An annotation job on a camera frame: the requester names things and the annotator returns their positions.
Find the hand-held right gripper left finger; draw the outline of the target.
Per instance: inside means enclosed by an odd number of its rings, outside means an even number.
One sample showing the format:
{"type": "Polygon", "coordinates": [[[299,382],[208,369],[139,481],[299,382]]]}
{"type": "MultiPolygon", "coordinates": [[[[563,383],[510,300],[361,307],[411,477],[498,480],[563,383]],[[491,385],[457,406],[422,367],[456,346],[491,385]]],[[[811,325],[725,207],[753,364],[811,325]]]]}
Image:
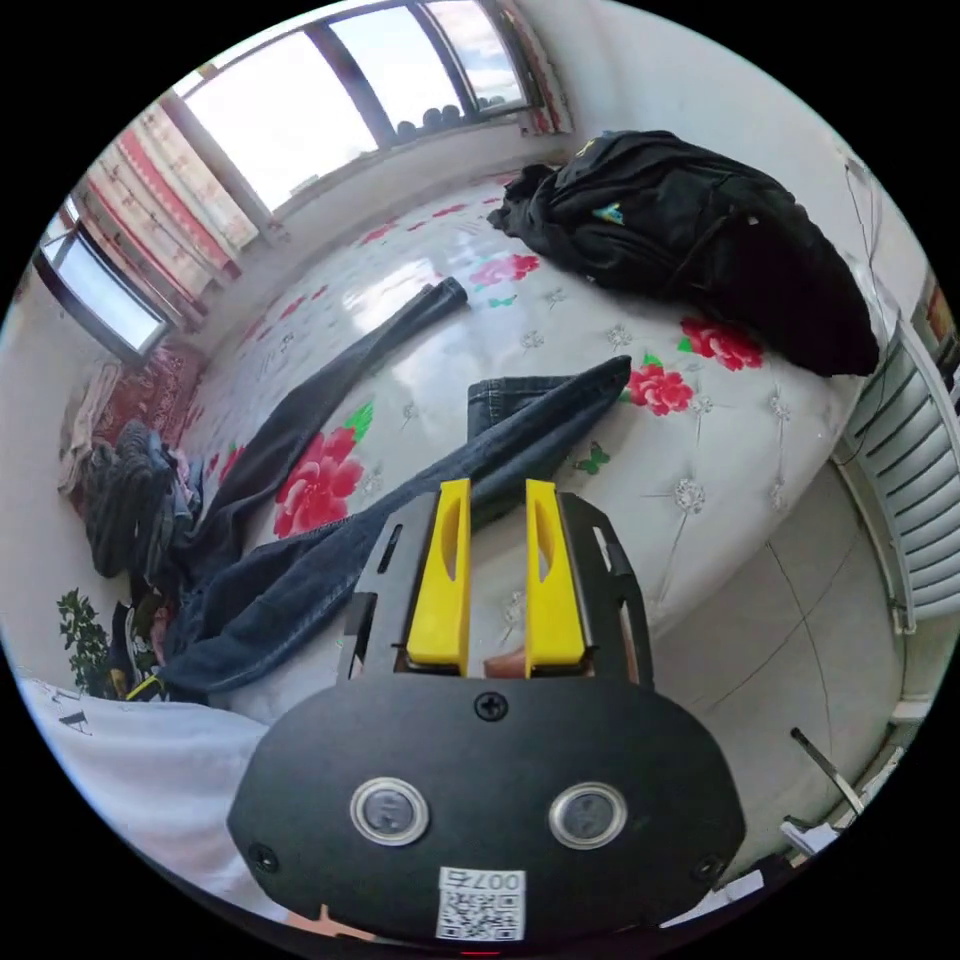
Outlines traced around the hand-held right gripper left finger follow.
{"type": "Polygon", "coordinates": [[[442,483],[407,635],[417,669],[468,670],[471,534],[470,481],[442,483]]]}

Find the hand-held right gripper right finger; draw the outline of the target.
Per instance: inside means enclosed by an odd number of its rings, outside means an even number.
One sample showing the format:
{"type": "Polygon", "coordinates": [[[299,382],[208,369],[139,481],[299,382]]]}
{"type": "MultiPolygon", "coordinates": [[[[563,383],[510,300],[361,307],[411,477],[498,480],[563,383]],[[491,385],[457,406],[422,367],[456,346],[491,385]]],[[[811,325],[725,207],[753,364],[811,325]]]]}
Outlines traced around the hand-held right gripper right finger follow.
{"type": "Polygon", "coordinates": [[[572,671],[586,646],[556,487],[529,479],[525,491],[525,669],[572,671]]]}

